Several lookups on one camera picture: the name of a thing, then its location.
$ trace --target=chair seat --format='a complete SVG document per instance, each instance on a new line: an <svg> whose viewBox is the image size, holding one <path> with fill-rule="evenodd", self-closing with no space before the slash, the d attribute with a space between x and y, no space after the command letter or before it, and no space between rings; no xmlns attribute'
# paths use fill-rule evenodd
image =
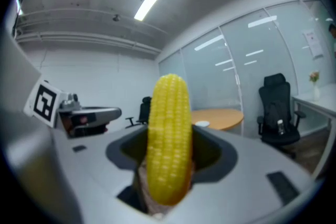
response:
<svg viewBox="0 0 336 224"><path fill-rule="evenodd" d="M261 140L264 143L274 145L274 146L284 146L295 143L300 140L300 134L298 129L296 129L293 125L289 125L289 130L283 135L279 135L274 132L263 132Z"/></svg>

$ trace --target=round wooden table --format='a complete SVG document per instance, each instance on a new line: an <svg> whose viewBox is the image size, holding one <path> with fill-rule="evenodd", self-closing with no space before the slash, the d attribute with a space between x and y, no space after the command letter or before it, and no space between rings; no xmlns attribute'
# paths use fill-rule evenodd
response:
<svg viewBox="0 0 336 224"><path fill-rule="evenodd" d="M208 128L227 130L237 126L244 119L244 114L235 109L206 109L191 112L192 123L209 121Z"/></svg>

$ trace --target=black office chair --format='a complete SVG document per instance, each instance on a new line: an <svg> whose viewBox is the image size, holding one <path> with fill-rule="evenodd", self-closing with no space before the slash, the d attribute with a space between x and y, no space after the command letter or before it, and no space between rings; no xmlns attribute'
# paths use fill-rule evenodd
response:
<svg viewBox="0 0 336 224"><path fill-rule="evenodd" d="M133 126L141 125L141 124L148 124L149 112L151 109L151 100L152 100L151 97L145 97L142 99L142 104L140 105L139 120L136 121L138 123L137 124L133 123L134 117L126 118L126 120L130 120L131 122L131 125L127 126L126 129L133 127Z"/></svg>
<svg viewBox="0 0 336 224"><path fill-rule="evenodd" d="M264 143L289 154L292 158L295 158L296 154L294 152L290 152L282 148L282 146L289 145L300 140L298 126L300 119L305 118L306 115L301 111L294 111L294 113L298 116L297 121L295 126L290 123L290 84L281 73L268 76L264 78L264 86L259 89L259 94L264 106L264 113L271 102L281 102L286 106L286 117L288 122L285 134L279 135L277 128L271 129L267 122L265 122L266 117L264 118L263 116L259 116L257 122L259 124L259 135L261 135L261 140Z"/></svg>

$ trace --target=flower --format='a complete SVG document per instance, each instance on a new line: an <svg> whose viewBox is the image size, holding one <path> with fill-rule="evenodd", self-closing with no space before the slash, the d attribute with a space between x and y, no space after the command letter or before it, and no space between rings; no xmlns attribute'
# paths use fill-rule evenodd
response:
<svg viewBox="0 0 336 224"><path fill-rule="evenodd" d="M313 83L317 82L319 78L320 78L320 72L318 71L312 72L309 75L309 81L312 81Z"/></svg>

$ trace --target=white vase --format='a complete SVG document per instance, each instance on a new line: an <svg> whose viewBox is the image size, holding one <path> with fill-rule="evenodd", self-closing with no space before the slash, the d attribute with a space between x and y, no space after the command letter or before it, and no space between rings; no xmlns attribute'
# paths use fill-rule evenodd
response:
<svg viewBox="0 0 336 224"><path fill-rule="evenodd" d="M319 101L320 100L320 89L317 87L317 85L314 83L313 85L313 100Z"/></svg>

